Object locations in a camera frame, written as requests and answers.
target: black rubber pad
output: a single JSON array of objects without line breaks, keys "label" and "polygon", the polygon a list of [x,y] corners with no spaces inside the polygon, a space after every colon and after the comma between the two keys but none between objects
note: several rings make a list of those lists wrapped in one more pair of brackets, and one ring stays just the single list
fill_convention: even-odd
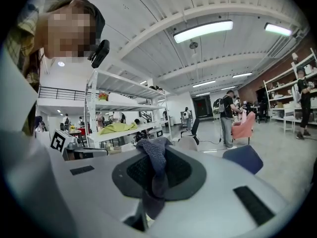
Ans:
[{"label": "black rubber pad", "polygon": [[247,186],[235,188],[233,191],[248,210],[258,226],[264,224],[274,217],[274,214]]},{"label": "black rubber pad", "polygon": [[81,167],[81,168],[77,168],[77,169],[71,169],[70,172],[73,174],[73,176],[75,175],[79,175],[88,171],[94,170],[94,168],[92,166],[85,166],[85,167]]}]

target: doorway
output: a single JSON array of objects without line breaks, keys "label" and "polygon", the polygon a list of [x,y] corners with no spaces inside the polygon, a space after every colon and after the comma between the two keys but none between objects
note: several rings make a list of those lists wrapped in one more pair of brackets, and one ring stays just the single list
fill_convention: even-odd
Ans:
[{"label": "doorway", "polygon": [[211,103],[209,95],[193,99],[197,118],[211,117]]}]

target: gray pants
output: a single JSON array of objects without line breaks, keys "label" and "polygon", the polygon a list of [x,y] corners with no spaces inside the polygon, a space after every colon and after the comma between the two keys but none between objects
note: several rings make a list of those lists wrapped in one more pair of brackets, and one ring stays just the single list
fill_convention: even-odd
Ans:
[{"label": "gray pants", "polygon": [[221,117],[220,121],[221,121],[223,144],[226,147],[231,148],[233,146],[232,135],[231,135],[232,118]]},{"label": "gray pants", "polygon": [[186,121],[186,125],[187,125],[187,130],[190,130],[191,129],[190,126],[192,125],[192,120],[190,118],[188,118],[188,119],[185,119],[185,121]]}]

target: blue chair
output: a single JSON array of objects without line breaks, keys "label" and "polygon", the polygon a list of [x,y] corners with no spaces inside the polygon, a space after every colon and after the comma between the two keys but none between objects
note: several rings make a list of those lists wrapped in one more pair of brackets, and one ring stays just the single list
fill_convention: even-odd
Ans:
[{"label": "blue chair", "polygon": [[254,175],[263,167],[263,161],[251,145],[228,150],[222,157],[239,164]]}]

